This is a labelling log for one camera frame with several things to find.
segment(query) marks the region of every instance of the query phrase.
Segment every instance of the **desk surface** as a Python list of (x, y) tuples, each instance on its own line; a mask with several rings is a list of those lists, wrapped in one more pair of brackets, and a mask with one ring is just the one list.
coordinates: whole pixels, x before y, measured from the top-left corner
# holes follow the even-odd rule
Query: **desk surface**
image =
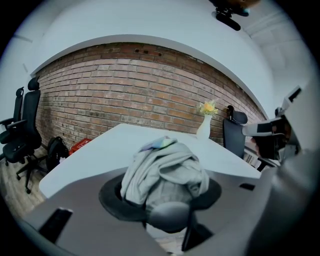
[(60, 163), (40, 181), (39, 189), (49, 198), (72, 182), (127, 167), (134, 153), (144, 144), (163, 136), (177, 138), (187, 145), (206, 170), (247, 178), (260, 177), (259, 171), (210, 139), (200, 141), (195, 134), (119, 124)]

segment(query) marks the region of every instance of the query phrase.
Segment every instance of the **crumpled fabric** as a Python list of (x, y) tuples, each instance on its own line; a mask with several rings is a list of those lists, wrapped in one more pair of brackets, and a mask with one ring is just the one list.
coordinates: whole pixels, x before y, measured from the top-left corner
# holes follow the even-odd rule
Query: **crumpled fabric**
[(209, 188), (209, 176), (183, 143), (163, 137), (143, 146), (133, 156), (120, 194), (147, 212), (165, 202), (188, 203)]

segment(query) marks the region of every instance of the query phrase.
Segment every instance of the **floor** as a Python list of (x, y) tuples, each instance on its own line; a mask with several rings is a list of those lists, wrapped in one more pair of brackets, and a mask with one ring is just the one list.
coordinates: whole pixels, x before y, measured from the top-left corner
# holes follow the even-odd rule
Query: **floor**
[[(45, 154), (46, 150), (42, 147), (35, 152), (36, 157), (44, 156)], [(0, 161), (0, 193), (12, 215), (16, 218), (22, 218), (45, 200), (39, 191), (39, 182), (45, 176), (45, 173), (37, 170), (31, 173), (28, 185), (31, 193), (27, 194), (25, 190), (26, 172), (20, 174), (20, 180), (16, 178), (16, 172), (23, 166), (24, 164), (21, 163), (9, 163), (6, 166), (4, 159)]]

